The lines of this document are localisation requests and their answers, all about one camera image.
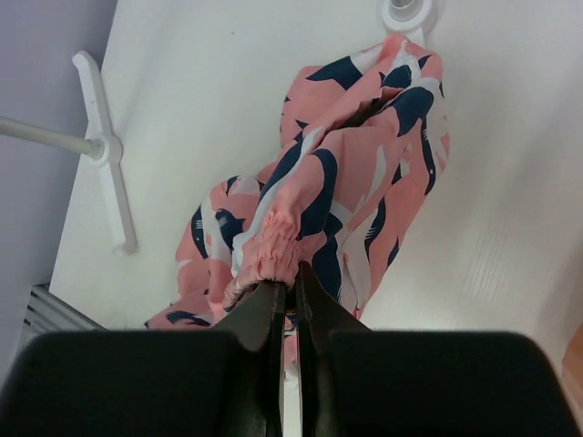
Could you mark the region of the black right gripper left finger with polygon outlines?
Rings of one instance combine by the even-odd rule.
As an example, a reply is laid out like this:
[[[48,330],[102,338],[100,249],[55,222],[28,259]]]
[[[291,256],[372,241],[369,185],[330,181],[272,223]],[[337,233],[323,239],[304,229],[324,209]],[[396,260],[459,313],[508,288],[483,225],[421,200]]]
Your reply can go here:
[[[261,283],[205,330],[60,331],[1,392],[4,436],[279,436],[286,289]]]

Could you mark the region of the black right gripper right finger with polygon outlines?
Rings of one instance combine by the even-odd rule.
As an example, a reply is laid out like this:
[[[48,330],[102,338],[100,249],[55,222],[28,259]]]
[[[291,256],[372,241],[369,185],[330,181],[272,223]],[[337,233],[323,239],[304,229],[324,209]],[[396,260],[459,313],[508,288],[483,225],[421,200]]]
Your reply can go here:
[[[578,436],[547,355],[506,331],[371,330],[295,282],[304,436]]]

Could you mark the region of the pink patterned shorts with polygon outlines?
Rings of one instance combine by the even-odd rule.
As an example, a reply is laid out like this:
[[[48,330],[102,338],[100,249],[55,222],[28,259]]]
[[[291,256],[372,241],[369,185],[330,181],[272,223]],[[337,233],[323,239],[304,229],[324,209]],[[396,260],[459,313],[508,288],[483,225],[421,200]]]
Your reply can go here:
[[[301,262],[360,318],[446,167],[441,57],[405,36],[307,66],[285,97],[281,152],[201,201],[176,252],[178,299],[150,330],[208,328]]]

